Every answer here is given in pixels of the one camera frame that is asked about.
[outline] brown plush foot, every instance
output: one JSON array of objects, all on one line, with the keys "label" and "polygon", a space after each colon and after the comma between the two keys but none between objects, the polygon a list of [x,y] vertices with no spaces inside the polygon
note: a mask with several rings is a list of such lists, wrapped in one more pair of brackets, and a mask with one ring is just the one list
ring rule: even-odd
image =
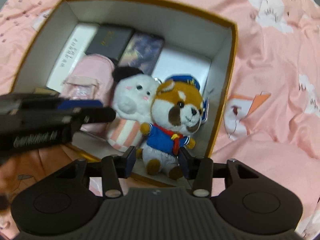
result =
[{"label": "brown plush foot", "polygon": [[136,150],[136,157],[137,159],[142,159],[142,150],[141,148]]},{"label": "brown plush foot", "polygon": [[180,179],[181,177],[183,177],[183,173],[179,166],[176,166],[172,168],[171,171],[169,171],[170,179],[177,180],[177,179]]},{"label": "brown plush foot", "polygon": [[146,170],[149,175],[156,175],[160,170],[160,161],[157,159],[150,160],[146,166]]}]

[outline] blue sailor hat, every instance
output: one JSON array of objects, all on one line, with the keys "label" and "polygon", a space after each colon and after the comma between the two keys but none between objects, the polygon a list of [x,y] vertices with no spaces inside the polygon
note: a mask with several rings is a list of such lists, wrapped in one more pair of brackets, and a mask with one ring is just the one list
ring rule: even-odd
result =
[{"label": "blue sailor hat", "polygon": [[172,79],[175,82],[177,82],[177,81],[185,82],[187,84],[195,86],[196,89],[200,90],[200,84],[193,76],[190,76],[190,75],[175,75],[175,76],[171,76],[171,77],[167,78],[167,80],[169,80],[169,79]]}]

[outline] red neckerchief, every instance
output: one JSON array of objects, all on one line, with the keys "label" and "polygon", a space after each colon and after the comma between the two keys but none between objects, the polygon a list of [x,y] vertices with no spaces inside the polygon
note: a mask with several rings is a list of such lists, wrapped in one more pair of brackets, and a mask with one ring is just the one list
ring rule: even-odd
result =
[{"label": "red neckerchief", "polygon": [[156,123],[153,124],[155,127],[159,128],[162,132],[164,132],[165,134],[169,135],[171,140],[173,141],[173,148],[172,148],[172,152],[174,155],[178,155],[178,151],[180,148],[180,143],[179,140],[182,139],[184,136],[180,133],[175,133],[173,131],[167,130],[159,125],[157,125]]}]

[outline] pink pouch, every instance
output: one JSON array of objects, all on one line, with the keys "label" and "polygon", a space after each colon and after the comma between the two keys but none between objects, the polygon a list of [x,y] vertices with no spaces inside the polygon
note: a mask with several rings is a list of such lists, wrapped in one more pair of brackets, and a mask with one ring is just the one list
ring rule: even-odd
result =
[{"label": "pink pouch", "polygon": [[[83,57],[72,73],[65,79],[61,97],[69,99],[96,99],[104,106],[110,105],[112,72],[115,66],[112,61],[99,54]],[[101,135],[106,124],[86,124],[81,130]]]}]

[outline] striped fabric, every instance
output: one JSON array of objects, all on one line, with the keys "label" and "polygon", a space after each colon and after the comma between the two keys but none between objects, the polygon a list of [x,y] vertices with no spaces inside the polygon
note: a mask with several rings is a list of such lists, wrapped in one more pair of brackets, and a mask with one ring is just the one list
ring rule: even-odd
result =
[{"label": "striped fabric", "polygon": [[108,129],[107,141],[120,152],[125,152],[131,145],[139,146],[142,142],[140,123],[117,117]]}]

